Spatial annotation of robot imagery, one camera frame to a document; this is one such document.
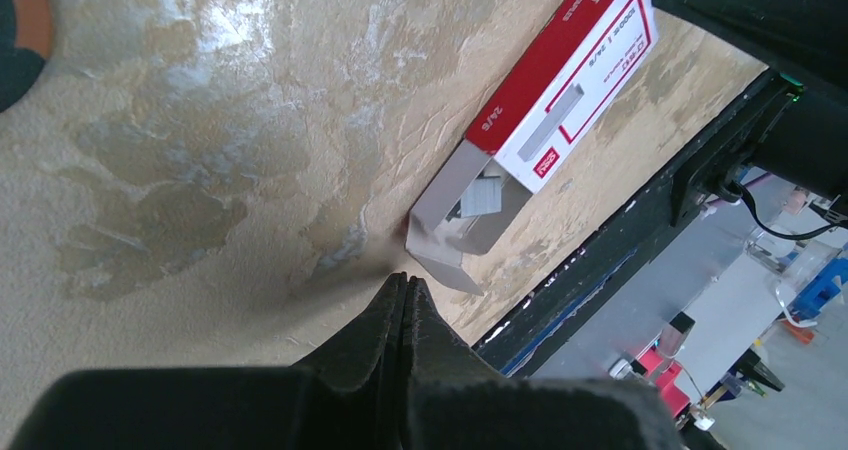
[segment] orange and black object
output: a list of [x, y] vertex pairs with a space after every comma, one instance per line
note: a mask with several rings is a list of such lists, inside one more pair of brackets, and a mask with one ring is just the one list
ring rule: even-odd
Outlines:
[[0, 0], [0, 112], [32, 87], [52, 45], [48, 0]]

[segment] white cable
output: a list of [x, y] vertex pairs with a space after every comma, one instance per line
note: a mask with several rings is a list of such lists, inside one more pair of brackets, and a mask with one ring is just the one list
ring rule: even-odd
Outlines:
[[780, 298], [780, 291], [778, 290], [780, 286], [774, 287], [774, 298], [777, 299], [777, 303], [780, 304], [780, 308], [783, 311], [783, 315], [786, 316], [786, 321], [789, 322], [790, 325], [796, 328], [810, 328], [815, 327], [819, 323], [813, 320], [802, 320], [800, 322], [796, 322], [792, 315], [789, 314], [789, 309], [786, 308], [786, 304], [783, 302], [783, 299]]
[[692, 382], [692, 386], [695, 387], [695, 391], [698, 392], [698, 395], [701, 396], [701, 400], [697, 403], [697, 405], [700, 406], [702, 403], [704, 403], [704, 400], [707, 399], [706, 397], [704, 397], [704, 392], [702, 392], [701, 389], [698, 388], [698, 384], [695, 383], [695, 379], [692, 378], [692, 374], [689, 373], [689, 370], [686, 370], [686, 367], [684, 367], [679, 360], [677, 360], [676, 363], [680, 365], [680, 369], [683, 370], [683, 373], [685, 373], [687, 377], [689, 377], [689, 381]]
[[663, 353], [662, 350], [660, 350], [659, 346], [654, 347], [654, 351], [657, 352], [657, 354], [659, 356], [665, 358], [666, 360], [674, 360], [675, 358], [677, 358], [677, 354], [680, 353], [680, 350], [682, 350], [682, 349], [683, 349], [683, 345], [677, 347], [677, 351], [674, 352], [674, 355], [666, 355], [665, 353]]

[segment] red label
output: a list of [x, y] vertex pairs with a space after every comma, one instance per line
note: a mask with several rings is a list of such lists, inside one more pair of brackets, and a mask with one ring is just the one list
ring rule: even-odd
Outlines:
[[547, 152], [545, 152], [545, 156], [539, 160], [539, 163], [533, 167], [533, 171], [536, 172], [536, 175], [538, 175], [539, 178], [545, 178], [545, 175], [554, 168], [554, 164], [557, 160], [559, 160], [559, 154], [556, 153], [554, 147], [551, 147]]
[[564, 0], [471, 123], [465, 138], [494, 155], [613, 0]]

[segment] stain on surface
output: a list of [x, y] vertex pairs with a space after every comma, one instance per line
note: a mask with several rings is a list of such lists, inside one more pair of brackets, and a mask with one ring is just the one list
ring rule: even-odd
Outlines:
[[144, 37], [144, 49], [148, 54], [174, 62], [189, 60], [198, 51], [197, 27], [188, 20], [163, 26], [148, 21]]
[[297, 115], [283, 109], [274, 125], [277, 118], [251, 111], [250, 102], [210, 102], [204, 112], [208, 119], [198, 121], [201, 98], [135, 101], [132, 116], [112, 115], [69, 128], [68, 134], [83, 154], [140, 186], [178, 181], [231, 195], [253, 188], [262, 177], [293, 179], [309, 164]]
[[499, 281], [509, 280], [515, 272], [523, 271], [525, 268], [534, 267], [534, 263], [544, 258], [551, 250], [550, 242], [546, 238], [536, 239], [529, 245], [522, 245], [522, 251], [517, 256], [510, 256], [509, 262], [501, 262], [495, 265], [497, 271], [486, 277], [481, 284], [482, 288], [494, 288]]
[[[339, 135], [347, 162], [341, 189], [338, 197], [321, 205], [318, 215], [303, 232], [322, 255], [316, 276], [361, 255], [368, 243], [365, 209], [382, 160], [377, 138], [381, 119], [382, 115], [373, 108], [363, 108], [349, 119]], [[352, 209], [359, 211], [351, 215]]]
[[640, 80], [638, 78], [629, 80], [616, 97], [615, 102], [601, 114], [601, 118], [593, 125], [593, 129], [596, 129], [594, 132], [595, 138], [598, 138], [605, 146], [611, 144], [622, 129], [627, 128], [619, 122], [626, 121], [631, 115], [635, 115], [641, 107], [648, 105], [645, 102], [645, 86]]
[[222, 247], [247, 216], [241, 200], [220, 200], [197, 184], [163, 184], [134, 202], [86, 170], [60, 175], [87, 186], [100, 213], [57, 247], [69, 297], [108, 301], [179, 273]]
[[59, 73], [108, 75], [121, 62], [143, 57], [145, 21], [154, 0], [58, 0]]
[[659, 104], [677, 88], [681, 75], [686, 75], [698, 62], [697, 48], [680, 35], [659, 41], [651, 60], [665, 65], [646, 65], [641, 83], [651, 103]]

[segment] black cable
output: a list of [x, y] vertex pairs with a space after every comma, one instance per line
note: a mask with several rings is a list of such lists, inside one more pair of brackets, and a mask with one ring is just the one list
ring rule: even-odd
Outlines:
[[757, 222], [757, 225], [759, 225], [760, 228], [762, 228], [769, 235], [774, 235], [775, 237], [782, 238], [784, 240], [799, 242], [801, 240], [809, 240], [811, 238], [816, 238], [824, 232], [832, 228], [836, 228], [836, 224], [831, 223], [819, 229], [813, 230], [812, 232], [802, 233], [800, 235], [775, 232], [774, 230], [765, 226], [765, 224], [760, 221], [760, 217], [757, 216], [757, 202], [754, 201], [754, 196], [751, 195], [751, 191], [745, 188], [744, 185], [739, 185], [738, 190], [740, 191], [740, 193], [742, 193], [742, 201], [745, 202], [745, 206], [748, 207], [748, 210], [751, 212], [751, 216], [754, 217], [754, 221]]

